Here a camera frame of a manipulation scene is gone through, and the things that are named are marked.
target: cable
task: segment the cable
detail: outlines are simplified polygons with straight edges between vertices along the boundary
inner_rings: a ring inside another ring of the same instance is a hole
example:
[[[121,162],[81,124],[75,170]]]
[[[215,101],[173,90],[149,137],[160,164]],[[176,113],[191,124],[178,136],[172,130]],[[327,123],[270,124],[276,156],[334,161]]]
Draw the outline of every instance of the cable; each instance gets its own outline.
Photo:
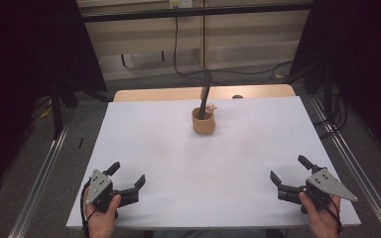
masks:
[[[223,70],[223,69],[212,69],[211,71],[214,71],[214,72],[229,72],[229,73],[244,74],[244,75],[254,75],[254,74],[262,74],[262,73],[265,73],[265,72],[274,71],[278,67],[280,67],[280,66],[282,66],[284,64],[287,64],[287,63],[291,63],[291,62],[292,62],[291,60],[285,61],[285,62],[280,62],[279,64],[277,64],[273,68],[270,68],[270,69],[267,69],[267,70],[263,70],[263,71],[257,71],[257,72],[240,72],[240,71]]]
[[[203,80],[205,81],[204,78],[200,78],[200,77],[191,77],[192,75],[195,75],[195,74],[198,74],[198,73],[202,73],[203,70],[200,70],[200,71],[195,71],[195,72],[190,72],[190,73],[182,73],[178,70],[178,65],[177,65],[177,48],[178,48],[178,32],[179,32],[179,23],[178,23],[178,17],[175,18],[175,22],[176,22],[176,33],[175,33],[175,48],[174,48],[174,52],[173,52],[173,67],[175,69],[175,72],[184,77],[184,78],[188,78],[188,79],[196,79],[196,80]],[[281,62],[277,65],[275,65],[273,68],[270,68],[270,69],[267,69],[267,70],[263,70],[263,71],[257,71],[257,72],[240,72],[240,71],[233,71],[233,70],[222,70],[222,69],[211,69],[210,71],[213,71],[213,72],[228,72],[228,73],[235,73],[235,74],[243,74],[243,75],[255,75],[255,74],[262,74],[262,73],[266,73],[266,72],[269,72],[269,71],[272,71],[272,74],[271,76],[265,80],[265,81],[262,81],[260,82],[259,84],[263,84],[267,81],[270,81],[273,76],[274,76],[274,73],[275,73],[275,70],[277,68],[279,68],[280,66],[282,65],[285,65],[287,63],[292,63],[291,60],[289,61],[285,61],[285,62]],[[224,83],[220,83],[220,82],[216,82],[216,81],[212,81],[212,83],[215,83],[215,84],[218,84],[218,85],[224,85]]]
[[[322,140],[323,138],[327,137],[327,136],[330,136],[331,134],[334,134],[334,133],[337,133],[339,132],[344,126],[345,126],[345,123],[347,121],[347,117],[348,117],[348,113],[347,113],[347,106],[346,106],[346,102],[345,102],[345,99],[342,97],[342,105],[343,105],[343,110],[344,110],[344,115],[343,115],[343,119],[342,119],[342,111],[339,112],[339,119],[338,119],[338,122],[334,125],[334,129],[331,128],[331,130],[329,132],[327,132],[326,134],[323,134],[322,136],[320,136],[319,138]]]
[[[89,230],[88,230],[88,221],[85,220],[85,217],[84,217],[84,194],[85,194],[85,190],[89,187],[90,183],[91,183],[91,178],[83,186],[82,192],[81,192],[81,198],[79,199],[79,207],[81,211],[81,220],[82,220],[82,231],[84,232],[85,238],[89,238]]]
[[[42,102],[38,103],[36,106],[33,107],[33,110],[42,106],[43,104],[45,104],[46,102],[48,102],[51,98],[48,96],[46,97]]]
[[[289,229],[286,229],[286,233],[284,234],[284,238],[287,238],[288,235],[289,235]]]
[[[89,216],[86,218],[86,221],[88,222],[89,221],[89,218],[91,218],[91,216],[97,211],[97,209],[93,210],[91,212],[91,214],[89,214]]]
[[[53,110],[53,107],[50,107],[50,108],[44,110],[43,112],[38,113],[37,115],[33,115],[33,116],[31,116],[31,118],[32,118],[32,119],[36,119],[36,118],[42,116],[42,115],[45,114],[45,113],[51,112],[52,110]]]
[[[327,205],[323,204],[323,202],[321,202],[320,199],[318,199],[313,193],[311,193],[309,190],[306,190],[305,193],[308,195],[308,197],[310,197],[311,199],[313,199],[314,201],[318,202],[320,204],[320,206],[325,210],[327,211],[327,213],[329,213],[329,215],[335,220],[336,222],[336,225],[337,225],[337,233],[339,234],[342,230],[342,223],[339,219],[339,209],[338,209],[338,206],[335,204],[335,202],[332,201],[332,203],[335,205],[335,208],[336,208],[336,215],[335,213],[333,213],[329,207],[327,207]]]

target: white tabletop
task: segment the white tabletop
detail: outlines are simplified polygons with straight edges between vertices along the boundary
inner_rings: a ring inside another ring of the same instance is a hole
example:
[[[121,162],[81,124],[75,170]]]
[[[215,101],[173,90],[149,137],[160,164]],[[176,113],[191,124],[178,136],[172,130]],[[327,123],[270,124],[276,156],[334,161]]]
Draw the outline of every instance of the white tabletop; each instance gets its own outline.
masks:
[[[209,100],[216,128],[196,134],[191,111],[200,101],[110,103],[82,184],[92,170],[121,168],[112,177],[125,189],[143,174],[140,201],[118,209],[116,226],[129,229],[271,228],[308,224],[300,206],[279,200],[274,171],[284,184],[304,185],[304,155],[337,177],[299,97]],[[360,224],[351,202],[341,222]],[[67,227],[80,228],[79,196]]]

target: wooden table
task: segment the wooden table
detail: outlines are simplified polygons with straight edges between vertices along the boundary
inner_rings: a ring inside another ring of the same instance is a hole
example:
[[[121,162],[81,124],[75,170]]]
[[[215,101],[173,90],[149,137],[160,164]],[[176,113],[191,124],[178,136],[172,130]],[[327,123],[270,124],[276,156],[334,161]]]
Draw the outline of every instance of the wooden table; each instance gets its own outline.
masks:
[[[226,99],[234,95],[243,98],[296,96],[292,86],[277,85],[245,85],[245,86],[214,86],[209,90],[209,99]],[[199,99],[200,87],[161,88],[120,90],[114,97],[114,102],[120,101],[164,101]]]

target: hand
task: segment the hand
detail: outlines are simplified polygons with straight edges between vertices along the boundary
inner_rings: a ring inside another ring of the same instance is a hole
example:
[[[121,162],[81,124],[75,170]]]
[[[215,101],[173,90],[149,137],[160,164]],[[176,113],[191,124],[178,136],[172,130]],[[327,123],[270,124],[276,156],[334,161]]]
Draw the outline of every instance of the hand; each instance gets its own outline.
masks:
[[[338,225],[335,219],[333,219],[333,217],[330,216],[326,210],[317,211],[312,200],[308,196],[306,196],[304,192],[301,192],[299,194],[299,199],[308,211],[309,226],[311,227],[311,230],[314,233],[315,237],[338,237]],[[333,212],[333,214],[337,214],[339,212],[339,204],[341,202],[341,198],[338,196],[332,196],[331,200],[336,204],[337,207],[335,207],[332,204],[332,202],[330,202],[328,208]]]
[[[88,196],[88,190],[89,188],[85,191],[84,201],[86,201]],[[90,238],[109,238],[112,236],[115,213],[117,207],[119,207],[120,199],[120,195],[115,195],[110,201],[109,208],[105,213],[95,211],[96,207],[93,204],[87,205],[84,203],[85,216],[89,217],[88,229]]]

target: paper cup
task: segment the paper cup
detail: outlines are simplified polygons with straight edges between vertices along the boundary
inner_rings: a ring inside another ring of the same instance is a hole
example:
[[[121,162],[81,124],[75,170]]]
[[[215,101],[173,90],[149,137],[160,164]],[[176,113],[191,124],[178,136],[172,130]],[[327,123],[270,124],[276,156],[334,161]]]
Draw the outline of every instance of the paper cup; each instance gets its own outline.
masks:
[[[199,114],[199,107],[195,108],[191,113],[191,120],[193,123],[193,130],[198,134],[209,135],[214,132],[215,120],[212,113],[205,113],[203,120],[197,119]]]

